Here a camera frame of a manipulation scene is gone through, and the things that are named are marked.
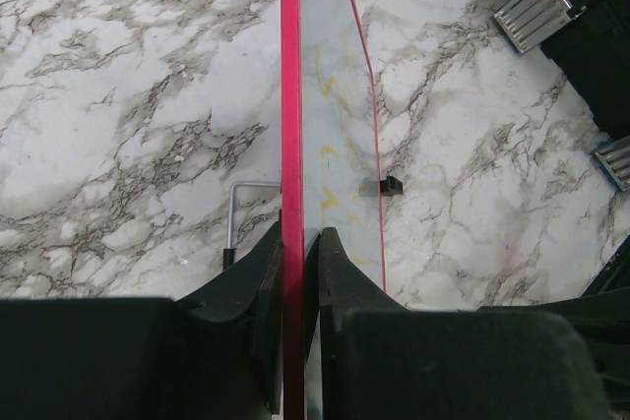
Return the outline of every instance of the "marble countertop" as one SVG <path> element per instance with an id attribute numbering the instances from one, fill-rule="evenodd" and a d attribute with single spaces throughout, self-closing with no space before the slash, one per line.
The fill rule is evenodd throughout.
<path id="1" fill-rule="evenodd" d="M 412 308 L 577 296 L 630 229 L 561 71 L 502 0 L 357 0 L 379 91 L 388 292 Z M 0 0 L 0 297 L 183 296 L 227 197 L 280 177 L 280 0 Z M 276 218 L 243 191 L 246 251 Z"/>

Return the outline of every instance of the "black plastic clip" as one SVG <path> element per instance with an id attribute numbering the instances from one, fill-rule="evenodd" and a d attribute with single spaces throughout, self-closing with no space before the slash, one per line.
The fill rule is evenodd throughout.
<path id="1" fill-rule="evenodd" d="M 381 196 L 401 196 L 403 193 L 403 183 L 394 176 L 387 176 L 381 181 Z"/>

